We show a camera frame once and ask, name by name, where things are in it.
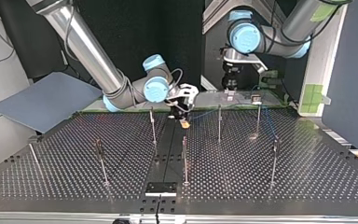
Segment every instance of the black cable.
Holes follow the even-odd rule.
[[[328,4],[328,5],[333,5],[333,6],[344,6],[344,5],[347,5],[351,2],[353,2],[353,0],[347,0],[347,1],[339,1],[339,2],[336,2],[336,1],[330,1],[330,0],[319,0],[320,2],[323,2],[325,4]]]
[[[338,10],[340,9],[341,6],[342,5],[338,5],[338,7],[334,10],[333,14],[331,14],[331,16],[329,17],[327,22],[322,27],[322,29],[317,34],[311,35],[311,37],[308,40],[305,40],[305,41],[292,40],[289,37],[287,37],[287,35],[284,34],[283,30],[281,30],[281,33],[282,33],[283,37],[288,39],[289,41],[295,43],[295,44],[284,44],[282,42],[278,42],[278,41],[275,40],[275,38],[271,38],[269,35],[267,35],[264,32],[264,29],[259,24],[257,24],[256,27],[258,28],[258,30],[261,32],[262,35],[264,35],[269,41],[273,42],[274,44],[278,44],[278,45],[285,46],[285,47],[298,47],[298,46],[301,46],[303,44],[307,44],[307,43],[311,42],[312,40],[314,40],[316,37],[318,37],[325,30],[325,28],[331,22],[331,20],[334,18],[334,16],[337,14],[337,12],[338,12]]]
[[[269,23],[271,24],[271,26],[273,26],[272,24],[274,23],[274,16],[275,16],[276,9],[277,9],[277,0],[274,0],[274,5],[272,6],[271,22]]]
[[[281,78],[281,83],[282,83],[282,86],[283,86],[284,90],[286,91],[286,93],[289,95],[290,98],[292,98],[293,104],[295,104],[295,106],[298,108],[298,104],[295,102],[295,98],[293,98],[293,96],[290,94],[289,90],[287,90],[286,85],[284,85],[283,78]]]
[[[331,16],[329,17],[329,19],[327,20],[327,22],[324,24],[324,26],[322,27],[322,29],[316,34],[316,35],[311,35],[311,38],[309,40],[306,40],[306,41],[298,41],[298,40],[293,40],[291,38],[289,38],[284,32],[283,30],[282,31],[282,35],[284,38],[288,39],[290,42],[293,42],[293,43],[297,43],[297,44],[300,44],[300,45],[303,45],[303,44],[306,44],[310,41],[312,41],[313,39],[315,39],[316,37],[318,37],[324,30],[325,28],[327,27],[327,25],[330,23],[330,21],[334,18],[334,16],[337,14],[337,12],[339,11],[339,9],[341,8],[341,6],[338,6],[336,7],[336,9],[334,10],[334,12],[331,14]]]
[[[14,48],[12,49],[12,51],[10,52],[10,54],[6,57],[6,58],[3,58],[3,59],[0,59],[0,63],[9,59],[12,55],[14,54]]]

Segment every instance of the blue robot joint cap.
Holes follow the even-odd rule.
[[[152,103],[163,102],[168,95],[170,87],[165,77],[152,77],[145,83],[144,95]]]
[[[165,63],[165,61],[164,61],[164,59],[162,59],[161,55],[155,54],[155,55],[148,57],[144,61],[143,67],[144,67],[144,70],[147,72],[147,71],[149,71],[159,65],[162,65],[164,63]]]

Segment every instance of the small black object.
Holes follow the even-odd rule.
[[[128,220],[116,219],[112,224],[131,224]]]
[[[175,193],[176,183],[175,182],[150,182],[146,187],[147,193]]]

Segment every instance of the robotic arm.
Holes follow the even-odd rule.
[[[252,53],[267,53],[284,58],[302,58],[316,38],[332,20],[340,7],[351,0],[300,0],[282,28],[260,25],[250,10],[233,10],[229,14],[227,46],[224,56],[225,89],[236,87],[235,74],[249,62]],[[315,30],[324,22],[324,27]]]
[[[172,73],[158,54],[147,58],[143,67],[147,76],[131,83],[115,67],[89,27],[69,0],[27,0],[34,11],[46,17],[78,60],[103,90],[103,102],[112,112],[145,101],[164,102],[172,117],[188,127],[187,115],[194,107],[199,90],[191,85],[178,86]]]

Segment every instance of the vertical metal post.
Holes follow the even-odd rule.
[[[270,187],[273,188],[275,186],[275,171],[276,171],[276,165],[277,165],[277,159],[279,156],[279,152],[281,150],[281,140],[277,135],[274,136],[274,145],[273,145],[273,151],[274,151],[274,163],[272,165],[272,175],[271,175],[271,184]]]
[[[150,109],[150,122],[152,123],[152,130],[153,130],[153,144],[157,144],[156,140],[156,128],[155,128],[155,120],[153,118],[153,107]]]
[[[187,139],[186,137],[183,137],[183,151],[182,151],[182,157],[183,160],[185,161],[185,186],[190,185],[190,183],[188,182],[188,175],[187,175]]]
[[[260,115],[261,115],[261,105],[257,109],[257,126],[255,127],[255,134],[258,136],[258,130],[260,128]]]
[[[218,136],[218,142],[220,143],[222,141],[222,106],[219,105],[219,136]]]
[[[97,138],[97,140],[95,142],[95,151],[96,151],[96,154],[97,154],[97,158],[99,159],[99,161],[101,163],[101,167],[103,169],[103,178],[104,178],[104,183],[103,184],[106,187],[110,186],[109,179],[107,178],[106,168],[105,168],[105,165],[104,165],[104,162],[103,162],[104,153],[103,153],[103,144],[102,144],[101,138]]]
[[[37,164],[39,164],[39,159],[36,157],[36,153],[34,152],[34,146],[32,145],[32,143],[28,144],[28,146],[30,147],[30,149],[32,151],[32,155],[34,157],[34,160],[36,161]]]
[[[258,132],[260,130],[260,118],[261,118],[261,96],[258,94],[251,95],[251,103],[252,105],[257,105],[257,124],[255,126],[255,133],[253,133],[250,137],[250,139],[255,140],[258,137]]]

